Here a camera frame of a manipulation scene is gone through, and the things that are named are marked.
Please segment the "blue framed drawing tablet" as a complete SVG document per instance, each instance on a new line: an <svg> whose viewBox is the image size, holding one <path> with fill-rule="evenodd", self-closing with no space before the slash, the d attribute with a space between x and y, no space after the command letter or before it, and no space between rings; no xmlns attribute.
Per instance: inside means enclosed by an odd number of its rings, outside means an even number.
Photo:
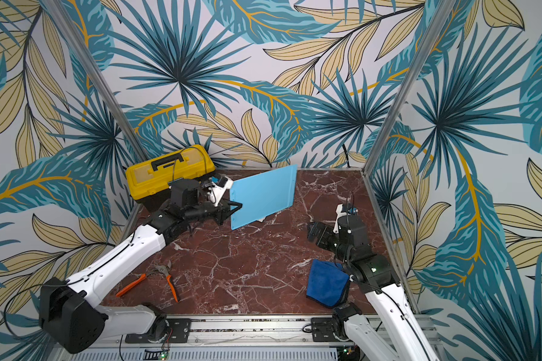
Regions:
<svg viewBox="0 0 542 361"><path fill-rule="evenodd" d="M242 207L231 216L231 229L237 230L292 207L296 182L296 165L235 181L230 189L230 200L241 203Z"/></svg>

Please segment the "blue microfiber cloth black trim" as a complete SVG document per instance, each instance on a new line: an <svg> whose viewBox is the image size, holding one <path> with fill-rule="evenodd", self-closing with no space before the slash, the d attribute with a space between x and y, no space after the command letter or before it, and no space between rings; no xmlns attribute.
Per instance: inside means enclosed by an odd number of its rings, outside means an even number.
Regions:
<svg viewBox="0 0 542 361"><path fill-rule="evenodd" d="M338 263L313 260L308 277L307 298L326 308L346 303L349 295L349 275Z"/></svg>

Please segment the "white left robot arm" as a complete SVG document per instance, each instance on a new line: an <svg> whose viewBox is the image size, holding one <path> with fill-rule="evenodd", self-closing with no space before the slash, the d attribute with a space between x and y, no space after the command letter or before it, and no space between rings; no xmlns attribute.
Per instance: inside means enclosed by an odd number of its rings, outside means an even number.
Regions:
<svg viewBox="0 0 542 361"><path fill-rule="evenodd" d="M221 225L242 204L224 198L233 181L179 178L170 199L147 217L131 236L85 269L62 281L51 278L40 289L39 327L68 353L76 354L101 338L141 335L152 343L169 336L167 316L151 304L105 307L103 299L129 273L162 251L191 224L212 219Z"/></svg>

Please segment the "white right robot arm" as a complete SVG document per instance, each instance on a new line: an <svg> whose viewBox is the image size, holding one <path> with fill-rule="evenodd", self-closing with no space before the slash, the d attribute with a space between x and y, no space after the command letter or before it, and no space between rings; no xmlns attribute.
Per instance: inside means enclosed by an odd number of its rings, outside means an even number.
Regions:
<svg viewBox="0 0 542 361"><path fill-rule="evenodd" d="M334 227L307 225L307 238L342 262L343 272L357 284L379 316L385 340L352 302L333 310L334 337L351 341L369 360L438 360L412 312L404 288L386 257L373 251L362 219L345 215Z"/></svg>

